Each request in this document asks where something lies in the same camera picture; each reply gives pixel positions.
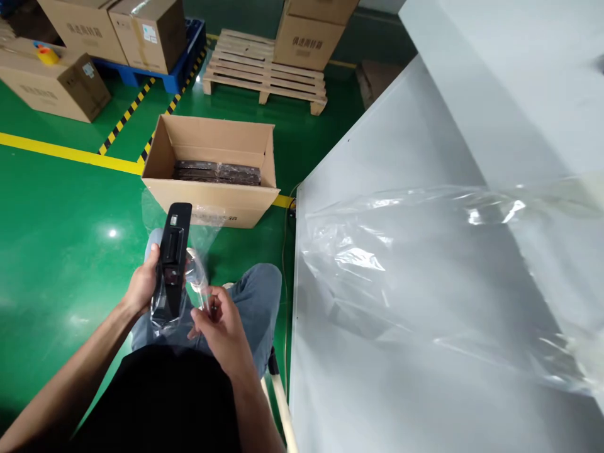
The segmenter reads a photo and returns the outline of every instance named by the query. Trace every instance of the jeans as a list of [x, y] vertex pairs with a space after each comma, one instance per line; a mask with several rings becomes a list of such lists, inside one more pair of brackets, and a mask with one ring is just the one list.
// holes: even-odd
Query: jeans
[[[163, 232], [163, 228], [157, 228], [149, 236], [145, 261], [151, 251], [151, 245], [153, 243], [161, 244]], [[272, 264], [256, 264], [227, 291], [239, 310], [243, 330], [252, 350], [258, 376], [261, 378], [266, 372], [271, 354], [275, 322], [281, 299], [281, 271]], [[189, 310], [185, 311], [185, 316], [188, 316], [189, 321], [191, 320]], [[204, 354], [212, 355], [203, 336], [193, 340], [186, 338], [190, 329], [186, 325], [187, 323], [182, 323], [177, 331], [170, 334], [168, 338], [154, 337], [150, 319], [150, 313], [146, 312], [134, 324], [131, 331], [132, 351], [150, 344], [169, 344], [193, 348]]]

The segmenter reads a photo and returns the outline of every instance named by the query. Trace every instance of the hand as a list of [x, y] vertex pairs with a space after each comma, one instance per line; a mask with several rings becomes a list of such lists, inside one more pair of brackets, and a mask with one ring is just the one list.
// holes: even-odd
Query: hand
[[151, 297], [155, 291], [155, 266], [159, 260], [159, 245], [152, 244], [147, 261], [132, 274], [128, 291], [122, 303], [138, 316], [149, 310]]
[[250, 345], [245, 337], [239, 310], [222, 286], [209, 286], [210, 306], [213, 314], [198, 308], [191, 310], [191, 317], [195, 327], [189, 332], [189, 339], [203, 333], [214, 357], [226, 375], [234, 379], [255, 379], [256, 370]]

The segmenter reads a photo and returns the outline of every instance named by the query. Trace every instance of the yellow floor line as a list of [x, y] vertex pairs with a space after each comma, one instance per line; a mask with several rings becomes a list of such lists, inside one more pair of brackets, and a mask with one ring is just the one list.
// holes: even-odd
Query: yellow floor line
[[[60, 145], [52, 145], [51, 143], [39, 142], [38, 140], [17, 137], [16, 135], [9, 135], [2, 132], [0, 132], [0, 145], [19, 148], [39, 154], [51, 155], [61, 159], [74, 160], [83, 164], [95, 165], [97, 167], [135, 174], [137, 176], [140, 176], [144, 168], [144, 165], [140, 165], [136, 162], [129, 162], [127, 160], [116, 159], [115, 157], [80, 151]], [[291, 200], [290, 197], [278, 195], [277, 199], [273, 202], [273, 205], [279, 206], [280, 208], [288, 208]]]
[[272, 205], [287, 209], [292, 200], [293, 198], [290, 198], [286, 195], [277, 195], [277, 198], [272, 202]]
[[[211, 33], [206, 33], [206, 38], [210, 38], [214, 41], [218, 41], [218, 35], [212, 35]], [[357, 66], [354, 63], [341, 62], [338, 60], [329, 60], [329, 64], [334, 66], [342, 66], [350, 69], [355, 69]]]

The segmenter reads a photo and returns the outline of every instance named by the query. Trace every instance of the green epoxy floor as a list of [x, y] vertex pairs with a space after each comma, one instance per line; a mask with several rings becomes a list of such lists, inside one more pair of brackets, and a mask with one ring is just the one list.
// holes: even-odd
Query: green epoxy floor
[[[0, 82], [0, 132], [96, 153], [139, 92], [117, 78], [106, 83], [113, 100], [90, 125], [32, 111]], [[212, 96], [204, 96], [195, 82], [175, 115], [275, 124], [277, 186], [288, 195], [363, 113], [352, 71], [344, 81], [327, 79], [327, 94], [327, 107], [314, 117], [305, 101], [271, 96], [261, 106], [256, 92], [217, 86]], [[156, 82], [108, 155], [136, 161], [171, 99]], [[5, 146], [0, 146], [0, 169], [3, 432], [119, 302], [142, 262], [148, 231], [141, 209], [145, 187], [138, 176]], [[209, 252], [211, 282], [236, 281], [258, 262], [281, 268], [284, 214], [272, 206], [254, 229], [223, 228]], [[290, 288], [293, 247], [289, 232], [285, 275]], [[289, 298], [283, 290], [274, 342], [282, 370], [291, 290]], [[101, 392], [129, 347], [127, 341]]]

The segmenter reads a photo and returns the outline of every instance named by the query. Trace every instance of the yellow bottle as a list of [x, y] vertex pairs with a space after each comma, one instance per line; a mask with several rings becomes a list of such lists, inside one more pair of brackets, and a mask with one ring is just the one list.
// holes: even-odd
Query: yellow bottle
[[59, 62], [59, 56], [50, 47], [38, 47], [38, 58], [42, 60], [42, 63], [49, 66]]

